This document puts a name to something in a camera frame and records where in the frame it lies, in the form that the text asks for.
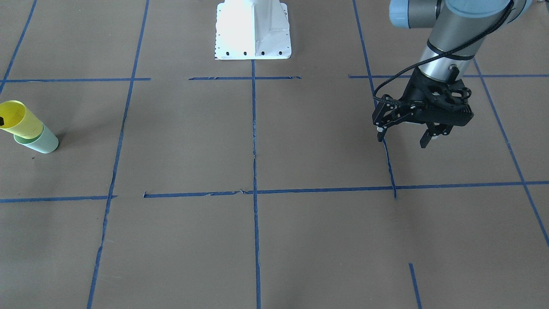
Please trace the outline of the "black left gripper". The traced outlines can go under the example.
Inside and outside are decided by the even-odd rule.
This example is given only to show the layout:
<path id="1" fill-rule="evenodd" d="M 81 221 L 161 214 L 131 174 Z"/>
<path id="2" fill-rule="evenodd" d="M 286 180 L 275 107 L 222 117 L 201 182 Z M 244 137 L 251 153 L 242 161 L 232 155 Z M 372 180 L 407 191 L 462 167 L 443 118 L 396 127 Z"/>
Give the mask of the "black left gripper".
<path id="1" fill-rule="evenodd" d="M 400 99 L 378 99 L 372 114 L 378 142 L 383 141 L 390 127 L 404 121 L 427 125 L 419 142 L 421 148 L 438 136 L 449 135 L 453 126 L 467 125 L 474 117 L 468 104 L 472 91 L 457 79 L 459 68 L 452 67 L 449 73 L 447 80 L 440 82 L 415 68 Z"/>

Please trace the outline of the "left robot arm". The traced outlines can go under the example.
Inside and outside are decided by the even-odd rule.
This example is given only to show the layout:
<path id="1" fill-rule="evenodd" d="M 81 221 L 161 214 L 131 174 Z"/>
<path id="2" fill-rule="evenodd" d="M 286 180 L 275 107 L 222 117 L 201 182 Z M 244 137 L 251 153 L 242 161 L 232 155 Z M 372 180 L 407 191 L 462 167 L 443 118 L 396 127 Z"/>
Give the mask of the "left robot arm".
<path id="1" fill-rule="evenodd" d="M 518 19 L 530 0 L 392 0 L 392 25 L 431 29 L 420 61 L 396 73 L 373 92 L 377 140 L 403 122 L 427 127 L 420 147 L 463 127 L 474 117 L 472 95 L 462 80 L 484 39 Z"/>

